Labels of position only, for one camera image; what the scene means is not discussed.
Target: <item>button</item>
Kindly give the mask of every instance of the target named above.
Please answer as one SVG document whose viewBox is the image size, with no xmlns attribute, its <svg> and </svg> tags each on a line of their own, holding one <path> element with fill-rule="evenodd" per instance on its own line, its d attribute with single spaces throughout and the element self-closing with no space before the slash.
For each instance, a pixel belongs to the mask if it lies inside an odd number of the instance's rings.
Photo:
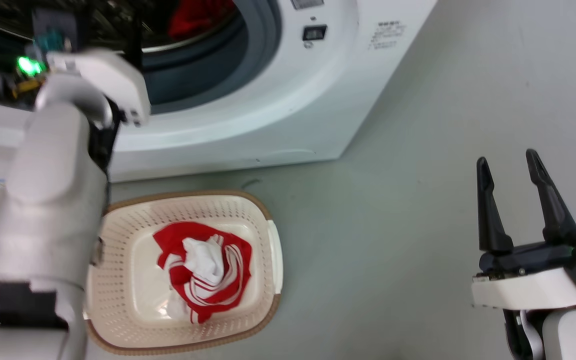
<svg viewBox="0 0 576 360">
<path fill-rule="evenodd" d="M 326 37 L 328 25 L 306 26 L 303 28 L 303 41 L 323 40 Z"/>
</svg>

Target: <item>white cloth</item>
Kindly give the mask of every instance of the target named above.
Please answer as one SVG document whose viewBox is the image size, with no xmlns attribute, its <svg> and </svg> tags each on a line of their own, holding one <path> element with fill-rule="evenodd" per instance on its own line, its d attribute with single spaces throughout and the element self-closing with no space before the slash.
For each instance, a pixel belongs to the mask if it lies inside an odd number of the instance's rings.
<svg viewBox="0 0 576 360">
<path fill-rule="evenodd" d="M 197 290 L 199 290 L 197 295 L 203 299 L 212 296 L 221 289 L 220 283 L 224 280 L 224 258 L 222 256 L 224 238 L 217 234 L 211 236 L 207 241 L 186 237 L 182 240 L 182 244 L 183 249 L 186 251 L 185 262 L 179 255 L 169 255 L 166 258 L 164 271 L 168 273 L 171 268 L 185 266 L 186 269 L 192 271 L 192 280 L 197 280 L 199 284 L 206 288 L 197 287 Z M 168 316 L 176 320 L 190 318 L 190 321 L 196 324 L 196 314 L 194 314 L 180 294 L 173 289 L 172 285 L 170 289 L 166 306 Z M 188 289 L 187 294 L 195 293 L 196 291 Z"/>
</svg>

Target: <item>red and white striped towel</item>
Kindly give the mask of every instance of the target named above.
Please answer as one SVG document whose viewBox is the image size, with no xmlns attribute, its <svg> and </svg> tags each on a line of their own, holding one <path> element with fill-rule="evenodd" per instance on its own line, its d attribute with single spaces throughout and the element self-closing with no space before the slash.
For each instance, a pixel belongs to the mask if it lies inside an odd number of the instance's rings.
<svg viewBox="0 0 576 360">
<path fill-rule="evenodd" d="M 172 223 L 153 237 L 162 250 L 157 264 L 176 290 L 168 299 L 170 317 L 201 324 L 239 305 L 252 255 L 244 239 L 192 221 Z"/>
</svg>

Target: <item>basket rim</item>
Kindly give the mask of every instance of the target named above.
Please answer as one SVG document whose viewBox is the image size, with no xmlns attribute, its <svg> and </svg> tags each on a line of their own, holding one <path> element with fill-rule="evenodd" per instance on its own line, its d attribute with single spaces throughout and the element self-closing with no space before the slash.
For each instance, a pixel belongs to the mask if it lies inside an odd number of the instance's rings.
<svg viewBox="0 0 576 360">
<path fill-rule="evenodd" d="M 256 207 L 261 210 L 263 217 L 266 220 L 272 220 L 273 217 L 270 215 L 268 209 L 266 209 L 265 205 L 253 195 L 240 191 L 240 190 L 204 190 L 204 191 L 183 191 L 183 192 L 167 192 L 167 193 L 159 193 L 159 194 L 149 194 L 147 196 L 140 196 L 136 198 L 131 198 L 129 200 L 119 201 L 115 203 L 111 203 L 108 205 L 108 208 L 105 210 L 103 215 L 108 215 L 110 212 L 114 212 L 114 210 L 130 207 L 130 205 L 137 205 L 141 203 L 149 203 L 151 201 L 157 200 L 165 200 L 165 199 L 172 199 L 172 198 L 190 198 L 192 196 L 238 196 L 240 198 L 244 198 L 246 200 L 251 201 Z"/>
<path fill-rule="evenodd" d="M 124 200 L 112 203 L 106 209 L 104 216 L 110 214 L 114 210 L 118 210 L 125 207 L 130 207 L 132 205 L 137 205 L 141 203 L 148 203 L 151 201 L 157 200 L 165 200 L 165 199 L 172 199 L 172 198 L 189 198 L 193 196 L 237 196 L 240 198 L 244 198 L 249 200 L 250 202 L 254 203 L 256 207 L 261 210 L 263 217 L 267 221 L 272 221 L 272 216 L 266 207 L 263 205 L 258 198 L 254 197 L 253 195 L 239 190 L 206 190 L 206 191 L 185 191 L 185 192 L 168 192 L 168 193 L 160 193 L 160 194 L 152 194 L 147 196 L 140 196 L 137 198 L 133 198 L 130 200 Z M 260 332 L 265 328 L 270 320 L 275 316 L 277 309 L 279 308 L 279 302 L 281 301 L 281 294 L 277 293 L 272 297 L 272 304 L 270 305 L 270 309 L 262 321 L 250 328 L 249 330 L 245 330 L 240 333 L 234 333 L 233 335 L 228 335 L 225 337 L 220 337 L 218 339 L 207 340 L 202 342 L 195 342 L 192 344 L 181 344 L 181 345 L 173 345 L 173 346 L 163 346 L 163 347 L 153 347 L 153 348 L 126 348 L 111 344 L 110 342 L 106 341 L 101 335 L 99 335 L 98 331 L 95 329 L 95 326 L 92 323 L 91 319 L 86 320 L 86 330 L 89 337 L 97 344 L 100 348 L 107 351 L 108 353 L 112 353 L 115 355 L 122 355 L 122 356 L 151 356 L 151 355 L 163 355 L 163 354 L 175 354 L 175 353 L 185 353 L 188 351 L 197 351 L 201 349 L 207 349 L 210 347 L 221 346 L 224 344 L 237 342 L 249 337 L 252 337 L 256 333 Z"/>
</svg>

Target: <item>green led light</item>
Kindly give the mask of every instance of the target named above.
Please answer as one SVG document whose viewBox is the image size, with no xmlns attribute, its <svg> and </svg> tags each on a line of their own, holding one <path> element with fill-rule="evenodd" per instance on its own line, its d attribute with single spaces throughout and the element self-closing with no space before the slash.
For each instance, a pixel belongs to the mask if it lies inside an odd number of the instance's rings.
<svg viewBox="0 0 576 360">
<path fill-rule="evenodd" d="M 19 70 L 28 76 L 35 76 L 41 73 L 41 71 L 44 71 L 42 64 L 39 61 L 30 59 L 30 57 L 19 57 L 19 59 L 16 60 L 16 64 L 19 66 Z"/>
</svg>

